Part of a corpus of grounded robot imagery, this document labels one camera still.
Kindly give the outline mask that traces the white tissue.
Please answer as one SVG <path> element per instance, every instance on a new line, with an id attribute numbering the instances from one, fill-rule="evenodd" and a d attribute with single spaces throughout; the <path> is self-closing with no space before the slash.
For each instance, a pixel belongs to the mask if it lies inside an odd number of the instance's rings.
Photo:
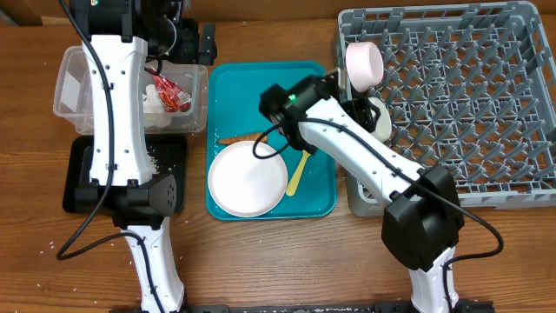
<path id="1" fill-rule="evenodd" d="M 146 87 L 146 93 L 142 95 L 142 106 L 146 128 L 165 128 L 170 125 L 171 118 L 167 114 L 154 84 L 149 84 Z"/>

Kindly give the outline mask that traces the red snack wrapper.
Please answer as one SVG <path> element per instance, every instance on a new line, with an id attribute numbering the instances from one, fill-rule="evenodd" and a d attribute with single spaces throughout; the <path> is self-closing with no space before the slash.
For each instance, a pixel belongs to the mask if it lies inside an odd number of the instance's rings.
<path id="1" fill-rule="evenodd" d="M 157 75 L 153 68 L 147 68 L 147 72 L 154 78 L 157 94 L 167 112 L 189 111 L 191 96 L 188 92 L 168 78 Z"/>

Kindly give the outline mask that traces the white rice pile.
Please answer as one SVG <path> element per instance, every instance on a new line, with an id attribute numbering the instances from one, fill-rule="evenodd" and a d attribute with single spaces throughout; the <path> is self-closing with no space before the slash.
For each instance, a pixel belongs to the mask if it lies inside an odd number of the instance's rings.
<path id="1" fill-rule="evenodd" d="M 150 145 L 147 152 L 151 171 L 154 175 L 169 173 L 174 169 L 175 161 L 167 144 Z"/>

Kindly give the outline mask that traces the white bowl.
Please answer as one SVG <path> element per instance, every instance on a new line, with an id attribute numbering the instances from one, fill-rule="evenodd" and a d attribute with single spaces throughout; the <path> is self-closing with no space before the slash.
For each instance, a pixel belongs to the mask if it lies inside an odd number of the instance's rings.
<path id="1" fill-rule="evenodd" d="M 374 130 L 371 135 L 375 137 L 380 142 L 386 142 L 392 134 L 392 122 L 389 115 L 389 111 L 386 105 L 377 97 L 369 97 L 368 100 L 376 107 L 380 114 L 372 111 L 372 117 L 374 120 Z"/>

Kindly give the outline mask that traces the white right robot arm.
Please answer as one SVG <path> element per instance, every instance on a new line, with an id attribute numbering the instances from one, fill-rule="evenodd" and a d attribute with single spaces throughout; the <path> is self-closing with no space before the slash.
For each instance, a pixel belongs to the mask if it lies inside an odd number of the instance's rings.
<path id="1" fill-rule="evenodd" d="M 347 113 L 343 73 L 309 75 L 285 90 L 271 85 L 259 111 L 295 150 L 322 150 L 354 176 L 383 209 L 381 240 L 410 273 L 413 312 L 449 312 L 459 296 L 449 273 L 464 225 L 448 169 L 425 168 L 389 149 Z"/>

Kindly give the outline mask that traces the pink bowl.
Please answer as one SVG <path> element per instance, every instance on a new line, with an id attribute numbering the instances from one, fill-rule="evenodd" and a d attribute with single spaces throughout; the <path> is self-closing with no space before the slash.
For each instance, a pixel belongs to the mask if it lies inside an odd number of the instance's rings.
<path id="1" fill-rule="evenodd" d="M 375 43 L 350 43 L 345 61 L 348 78 L 356 91 L 364 92 L 382 81 L 384 63 Z"/>

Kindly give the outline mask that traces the orange carrot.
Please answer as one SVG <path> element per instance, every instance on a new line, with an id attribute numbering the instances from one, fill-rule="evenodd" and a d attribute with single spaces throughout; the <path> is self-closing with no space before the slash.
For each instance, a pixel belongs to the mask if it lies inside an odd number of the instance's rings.
<path id="1" fill-rule="evenodd" d="M 256 141 L 261 136 L 261 133 L 249 133 L 245 135 L 239 135 L 235 137 L 226 137 L 217 140 L 220 145 L 231 145 L 234 143 L 244 142 L 244 141 Z"/>

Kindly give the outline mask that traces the pink plate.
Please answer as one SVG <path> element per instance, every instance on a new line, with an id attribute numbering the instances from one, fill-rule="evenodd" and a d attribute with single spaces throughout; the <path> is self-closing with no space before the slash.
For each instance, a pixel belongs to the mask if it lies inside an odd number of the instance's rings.
<path id="1" fill-rule="evenodd" d="M 288 169 L 265 143 L 233 143 L 216 155 L 208 169 L 208 193 L 217 207 L 236 217 L 270 212 L 285 195 Z"/>

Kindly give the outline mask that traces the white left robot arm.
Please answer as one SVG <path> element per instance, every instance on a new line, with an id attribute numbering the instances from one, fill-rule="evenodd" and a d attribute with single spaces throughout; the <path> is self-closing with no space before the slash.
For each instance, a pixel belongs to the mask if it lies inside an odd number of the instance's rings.
<path id="1" fill-rule="evenodd" d="M 77 167 L 74 211 L 108 213 L 128 243 L 142 312 L 184 312 L 169 225 L 185 205 L 186 138 L 145 131 L 147 62 L 210 65 L 215 26 L 186 18 L 182 1 L 68 1 L 92 87 L 94 135 Z"/>

